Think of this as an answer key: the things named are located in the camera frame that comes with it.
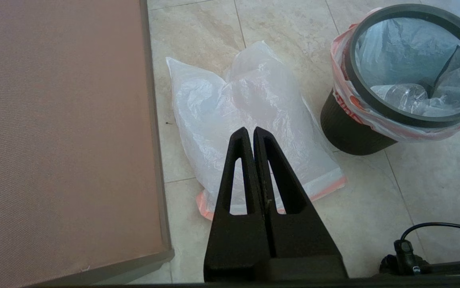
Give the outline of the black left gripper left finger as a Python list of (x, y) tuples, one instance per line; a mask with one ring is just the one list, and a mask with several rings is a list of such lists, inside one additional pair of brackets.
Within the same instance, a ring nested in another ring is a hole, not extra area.
[[(231, 214), (235, 163), (241, 160), (247, 213)], [(254, 281), (255, 266), (270, 258), (261, 190), (249, 133), (242, 127), (229, 140), (204, 259), (205, 282)]]

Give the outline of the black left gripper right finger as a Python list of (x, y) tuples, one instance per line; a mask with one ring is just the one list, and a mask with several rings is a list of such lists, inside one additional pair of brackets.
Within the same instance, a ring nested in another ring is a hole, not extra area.
[(279, 143), (267, 130), (253, 135), (269, 257), (254, 266), (260, 280), (343, 280), (343, 257)]

